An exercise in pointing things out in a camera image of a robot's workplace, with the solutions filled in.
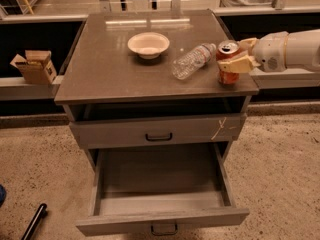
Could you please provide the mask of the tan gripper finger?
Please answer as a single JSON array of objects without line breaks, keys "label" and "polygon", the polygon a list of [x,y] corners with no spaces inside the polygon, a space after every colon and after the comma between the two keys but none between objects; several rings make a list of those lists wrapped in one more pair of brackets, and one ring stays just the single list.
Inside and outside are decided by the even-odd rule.
[{"label": "tan gripper finger", "polygon": [[252,50],[256,45],[257,41],[258,41],[257,38],[247,38],[247,39],[240,40],[238,44],[243,51],[247,51],[248,54],[251,55]]},{"label": "tan gripper finger", "polygon": [[219,69],[227,73],[248,73],[260,64],[253,56],[243,55],[240,57],[234,56],[229,59],[218,61]]}]

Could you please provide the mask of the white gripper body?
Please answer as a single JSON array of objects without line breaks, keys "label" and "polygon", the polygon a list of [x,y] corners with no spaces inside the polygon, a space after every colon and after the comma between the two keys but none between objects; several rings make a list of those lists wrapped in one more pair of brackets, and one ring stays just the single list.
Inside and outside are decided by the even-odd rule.
[{"label": "white gripper body", "polygon": [[268,34],[259,39],[252,54],[263,72],[282,72],[285,67],[285,48],[288,32]]}]

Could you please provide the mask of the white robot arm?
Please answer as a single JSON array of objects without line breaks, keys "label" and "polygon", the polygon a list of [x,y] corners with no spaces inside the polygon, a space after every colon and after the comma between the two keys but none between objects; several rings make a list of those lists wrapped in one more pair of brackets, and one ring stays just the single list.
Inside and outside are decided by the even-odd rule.
[{"label": "white robot arm", "polygon": [[320,30],[270,33],[262,38],[238,42],[240,52],[229,58],[216,59],[227,73],[249,73],[254,68],[263,72],[288,69],[320,70]]}]

